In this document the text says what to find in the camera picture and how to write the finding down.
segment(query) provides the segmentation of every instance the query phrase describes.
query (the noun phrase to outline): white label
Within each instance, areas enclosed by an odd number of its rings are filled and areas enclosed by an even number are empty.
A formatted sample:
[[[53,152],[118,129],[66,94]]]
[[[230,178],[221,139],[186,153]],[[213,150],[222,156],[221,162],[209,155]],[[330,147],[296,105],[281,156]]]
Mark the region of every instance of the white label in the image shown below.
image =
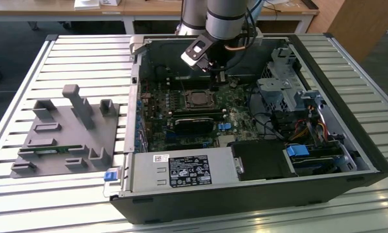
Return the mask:
[[[169,155],[168,154],[157,154],[153,156],[153,162],[168,162]]]
[[[40,150],[34,152],[36,154],[56,154],[56,150]]]
[[[120,12],[117,12],[117,11],[102,11],[102,14],[105,14],[105,15],[120,15]]]

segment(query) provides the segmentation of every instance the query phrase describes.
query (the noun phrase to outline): aluminum extrusion table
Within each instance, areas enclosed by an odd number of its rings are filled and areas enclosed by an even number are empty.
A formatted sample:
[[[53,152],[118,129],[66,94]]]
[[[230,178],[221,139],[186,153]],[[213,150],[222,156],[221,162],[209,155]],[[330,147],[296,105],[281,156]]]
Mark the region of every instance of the aluminum extrusion table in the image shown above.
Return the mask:
[[[388,159],[386,95],[333,38],[298,37]],[[109,204],[102,172],[10,179],[34,118],[34,100],[52,98],[54,105],[68,104],[61,96],[68,83],[81,87],[90,104],[109,98],[121,105],[113,159],[113,165],[121,165],[130,68],[129,35],[58,36],[45,41],[0,123],[0,232],[388,232],[388,178],[328,203],[152,225],[132,225]]]

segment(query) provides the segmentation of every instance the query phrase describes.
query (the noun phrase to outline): wooden table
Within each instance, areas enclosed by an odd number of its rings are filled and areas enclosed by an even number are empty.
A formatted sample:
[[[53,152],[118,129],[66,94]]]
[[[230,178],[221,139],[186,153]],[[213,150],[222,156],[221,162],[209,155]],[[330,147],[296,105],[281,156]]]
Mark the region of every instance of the wooden table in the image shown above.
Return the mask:
[[[118,6],[74,11],[74,0],[0,0],[0,21],[122,21]]]
[[[181,2],[164,0],[122,0],[118,6],[101,6],[96,10],[74,11],[74,0],[0,0],[0,21],[122,21],[128,34],[134,34],[136,20],[180,20]],[[301,0],[262,9],[258,20],[298,21],[296,33],[304,33],[317,10]]]

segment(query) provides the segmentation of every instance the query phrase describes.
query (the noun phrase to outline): motherboard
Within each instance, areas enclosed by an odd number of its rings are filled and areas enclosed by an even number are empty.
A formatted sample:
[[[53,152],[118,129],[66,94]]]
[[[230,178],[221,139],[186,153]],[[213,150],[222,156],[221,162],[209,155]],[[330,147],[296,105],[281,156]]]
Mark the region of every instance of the motherboard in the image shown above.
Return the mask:
[[[230,79],[216,91],[180,77],[141,86],[148,151],[225,147],[257,139],[248,84]]]

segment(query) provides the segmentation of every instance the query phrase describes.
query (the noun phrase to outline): blue connector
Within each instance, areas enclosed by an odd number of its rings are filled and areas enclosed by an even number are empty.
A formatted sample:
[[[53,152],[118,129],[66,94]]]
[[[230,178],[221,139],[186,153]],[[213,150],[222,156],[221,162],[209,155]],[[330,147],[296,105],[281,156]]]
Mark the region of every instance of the blue connector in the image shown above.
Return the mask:
[[[117,180],[117,171],[106,171],[104,175],[104,181],[116,181]]]
[[[290,145],[286,149],[285,149],[289,157],[292,156],[308,156],[309,155],[309,151],[308,148],[305,147],[305,145]]]
[[[232,124],[230,123],[225,123],[224,124],[224,129],[229,130],[232,128]]]

